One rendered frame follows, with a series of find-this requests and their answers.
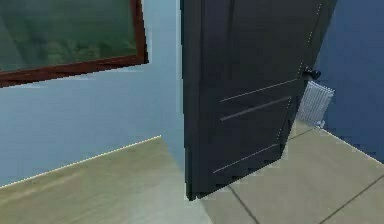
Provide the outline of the black room door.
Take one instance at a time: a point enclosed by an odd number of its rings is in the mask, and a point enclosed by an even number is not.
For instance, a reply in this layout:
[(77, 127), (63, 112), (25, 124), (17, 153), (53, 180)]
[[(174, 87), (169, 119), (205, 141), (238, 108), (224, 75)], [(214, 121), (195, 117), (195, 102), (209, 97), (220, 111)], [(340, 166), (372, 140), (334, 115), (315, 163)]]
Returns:
[(282, 157), (337, 2), (180, 0), (189, 200)]

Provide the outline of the white ribbed bin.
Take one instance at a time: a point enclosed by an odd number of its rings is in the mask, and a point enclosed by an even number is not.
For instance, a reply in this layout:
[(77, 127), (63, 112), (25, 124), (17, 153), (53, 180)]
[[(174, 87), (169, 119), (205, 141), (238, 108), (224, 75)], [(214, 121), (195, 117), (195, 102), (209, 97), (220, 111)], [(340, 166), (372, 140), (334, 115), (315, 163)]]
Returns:
[(323, 128), (324, 115), (334, 94), (334, 89), (309, 81), (296, 118), (309, 126)]

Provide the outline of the brown framed green picture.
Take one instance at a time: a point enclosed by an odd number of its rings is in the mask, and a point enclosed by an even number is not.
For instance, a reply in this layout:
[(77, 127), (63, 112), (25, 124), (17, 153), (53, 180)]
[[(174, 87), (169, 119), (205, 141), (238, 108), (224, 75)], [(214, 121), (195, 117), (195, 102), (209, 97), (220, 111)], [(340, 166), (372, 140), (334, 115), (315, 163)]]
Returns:
[(0, 88), (148, 62), (142, 0), (0, 0)]

